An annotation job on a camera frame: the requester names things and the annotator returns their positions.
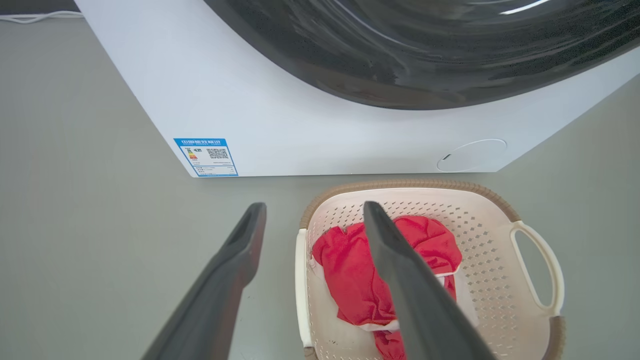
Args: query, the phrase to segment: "clothing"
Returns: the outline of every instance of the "clothing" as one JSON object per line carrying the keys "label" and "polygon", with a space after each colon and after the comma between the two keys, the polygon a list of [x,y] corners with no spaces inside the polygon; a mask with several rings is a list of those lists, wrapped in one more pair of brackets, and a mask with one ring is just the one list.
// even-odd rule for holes
{"label": "clothing", "polygon": [[[462,255],[453,234],[437,220],[426,217],[399,217],[394,223],[456,299],[453,274]],[[375,269],[363,223],[345,230],[329,229],[314,244],[312,255],[312,268],[314,272],[321,269],[338,305],[338,318],[365,330],[397,329],[391,292]],[[406,359],[399,331],[374,331],[374,337],[385,360]]]}

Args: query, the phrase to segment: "gray floor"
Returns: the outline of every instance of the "gray floor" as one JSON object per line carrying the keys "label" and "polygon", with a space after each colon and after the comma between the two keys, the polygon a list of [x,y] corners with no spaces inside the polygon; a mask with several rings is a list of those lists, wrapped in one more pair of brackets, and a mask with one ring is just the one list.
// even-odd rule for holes
{"label": "gray floor", "polygon": [[[82,20],[0,23],[0,49],[0,359],[139,358],[254,201],[268,229],[230,359],[301,359],[303,209],[330,186],[401,176],[193,179]],[[640,358],[639,114],[635,78],[500,172],[447,176],[501,194],[555,250],[565,359]]]}

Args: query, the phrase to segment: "red towel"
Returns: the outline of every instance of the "red towel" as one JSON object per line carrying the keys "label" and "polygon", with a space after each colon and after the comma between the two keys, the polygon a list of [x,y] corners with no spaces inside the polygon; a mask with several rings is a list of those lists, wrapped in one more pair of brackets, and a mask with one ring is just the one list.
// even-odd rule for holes
{"label": "red towel", "polygon": [[[439,221],[426,217],[399,217],[394,223],[435,274],[447,274],[444,286],[455,299],[452,274],[462,254],[453,234]],[[316,241],[312,253],[324,269],[329,292],[338,305],[338,318],[358,326],[386,325],[396,319],[391,292],[373,265],[363,223],[345,231],[329,229]],[[374,336],[385,360],[406,359],[399,331],[376,331]]]}

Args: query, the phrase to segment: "white washing machine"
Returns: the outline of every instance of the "white washing machine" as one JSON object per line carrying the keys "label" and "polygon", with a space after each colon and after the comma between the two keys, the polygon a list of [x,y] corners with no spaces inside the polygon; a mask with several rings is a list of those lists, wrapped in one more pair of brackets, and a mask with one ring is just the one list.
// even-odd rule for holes
{"label": "white washing machine", "polygon": [[640,73],[640,1],[76,2],[193,177],[494,172]]}

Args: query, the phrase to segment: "white basket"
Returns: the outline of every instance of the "white basket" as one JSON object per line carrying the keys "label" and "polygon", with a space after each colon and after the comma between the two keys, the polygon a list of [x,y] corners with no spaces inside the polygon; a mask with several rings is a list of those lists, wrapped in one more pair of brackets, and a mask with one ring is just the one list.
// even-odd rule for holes
{"label": "white basket", "polygon": [[[559,359],[564,345],[562,271],[551,248],[498,195],[482,186],[443,180],[394,180],[333,188],[307,208],[296,240],[296,303],[300,337],[309,358],[380,360],[373,335],[336,317],[326,283],[308,265],[318,237],[334,226],[362,222],[367,200],[390,218],[421,215],[456,236],[461,269],[479,318],[477,330],[497,359]],[[549,267],[553,296],[541,304],[522,261],[516,232],[526,234]]]}

